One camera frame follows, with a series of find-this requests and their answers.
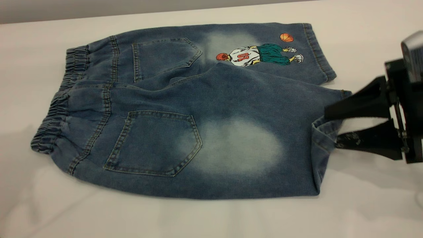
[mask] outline orange basketball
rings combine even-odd
[[[294,38],[288,33],[283,33],[280,36],[280,40],[283,42],[293,42]]]

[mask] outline back pocket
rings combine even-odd
[[[103,168],[174,177],[200,148],[201,139],[192,116],[131,111]]]
[[[135,82],[189,67],[201,55],[201,51],[187,38],[134,43],[132,50]]]

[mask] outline blue denim shorts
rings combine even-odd
[[[32,140],[69,175],[149,196],[319,194],[341,121],[309,24],[135,30],[67,50]]]

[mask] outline gray wall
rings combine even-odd
[[[307,0],[0,0],[0,24],[299,1]]]

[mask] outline white table surface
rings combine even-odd
[[[423,237],[423,164],[335,150],[318,197],[197,201],[87,184],[30,150],[67,48],[141,28],[309,22],[338,74],[325,86],[356,92],[401,57],[401,40],[423,29],[422,9],[421,0],[321,0],[0,25],[0,237]],[[350,119],[343,131],[380,122]]]

